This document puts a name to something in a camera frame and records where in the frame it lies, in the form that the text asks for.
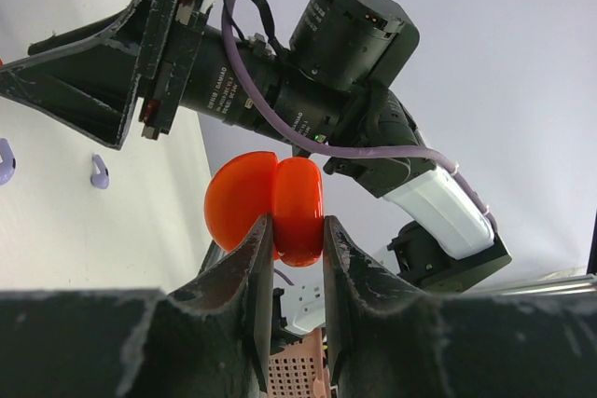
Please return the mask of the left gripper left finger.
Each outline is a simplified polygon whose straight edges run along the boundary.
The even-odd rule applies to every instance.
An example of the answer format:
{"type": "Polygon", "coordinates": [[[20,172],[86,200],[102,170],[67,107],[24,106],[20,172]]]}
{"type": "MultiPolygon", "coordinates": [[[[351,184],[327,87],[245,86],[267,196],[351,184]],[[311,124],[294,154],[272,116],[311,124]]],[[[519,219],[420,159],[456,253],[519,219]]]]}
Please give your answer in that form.
{"type": "Polygon", "coordinates": [[[4,291],[5,397],[259,397],[268,387],[273,225],[192,281],[158,289],[4,291]]]}

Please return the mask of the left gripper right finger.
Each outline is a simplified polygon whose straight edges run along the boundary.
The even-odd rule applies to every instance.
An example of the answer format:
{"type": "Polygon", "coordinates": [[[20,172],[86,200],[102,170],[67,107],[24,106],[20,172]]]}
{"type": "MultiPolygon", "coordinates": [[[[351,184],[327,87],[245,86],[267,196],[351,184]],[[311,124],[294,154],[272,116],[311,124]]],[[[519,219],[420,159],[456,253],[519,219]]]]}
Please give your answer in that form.
{"type": "Polygon", "coordinates": [[[436,295],[325,220],[330,379],[341,397],[592,397],[596,297],[436,295]]]}

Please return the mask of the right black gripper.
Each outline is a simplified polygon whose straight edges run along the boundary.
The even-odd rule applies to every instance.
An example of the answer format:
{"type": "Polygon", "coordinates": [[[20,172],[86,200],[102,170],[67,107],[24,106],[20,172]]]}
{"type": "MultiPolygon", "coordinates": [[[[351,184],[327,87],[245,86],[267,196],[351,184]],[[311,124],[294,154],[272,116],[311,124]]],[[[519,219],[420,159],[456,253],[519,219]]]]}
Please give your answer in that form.
{"type": "MultiPolygon", "coordinates": [[[[144,137],[168,133],[183,106],[278,138],[271,121],[284,103],[287,54],[267,1],[251,1],[263,36],[243,35],[231,17],[235,0],[215,0],[193,26],[174,22],[160,78],[146,93],[139,117],[144,137]]],[[[132,0],[105,19],[31,44],[29,57],[1,67],[1,96],[121,149],[132,121],[133,75],[150,2],[132,0]],[[123,42],[90,38],[104,30],[123,42]]]]}

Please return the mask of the orange round charging case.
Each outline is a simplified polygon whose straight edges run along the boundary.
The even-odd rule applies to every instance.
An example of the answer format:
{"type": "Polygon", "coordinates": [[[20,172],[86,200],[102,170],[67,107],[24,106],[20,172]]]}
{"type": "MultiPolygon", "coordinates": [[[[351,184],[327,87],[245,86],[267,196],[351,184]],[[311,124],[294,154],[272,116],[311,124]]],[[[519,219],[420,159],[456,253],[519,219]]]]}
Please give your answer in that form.
{"type": "Polygon", "coordinates": [[[230,160],[208,185],[203,213],[213,240],[226,252],[266,214],[272,219],[275,259],[304,268],[323,251],[322,174],[307,158],[280,160],[273,152],[256,151],[230,160]]]}

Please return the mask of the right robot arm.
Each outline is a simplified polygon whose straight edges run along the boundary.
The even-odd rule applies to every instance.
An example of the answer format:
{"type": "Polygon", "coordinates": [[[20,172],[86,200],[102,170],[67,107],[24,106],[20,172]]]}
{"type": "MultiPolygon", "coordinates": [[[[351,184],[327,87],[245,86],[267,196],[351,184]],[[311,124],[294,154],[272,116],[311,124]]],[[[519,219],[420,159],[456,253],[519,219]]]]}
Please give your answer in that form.
{"type": "Polygon", "coordinates": [[[390,87],[420,34],[393,0],[310,0],[287,45],[267,0],[131,0],[32,44],[1,70],[3,97],[119,149],[179,108],[288,143],[410,217],[391,243],[401,277],[461,292],[510,263],[488,208],[429,148],[390,87]]]}

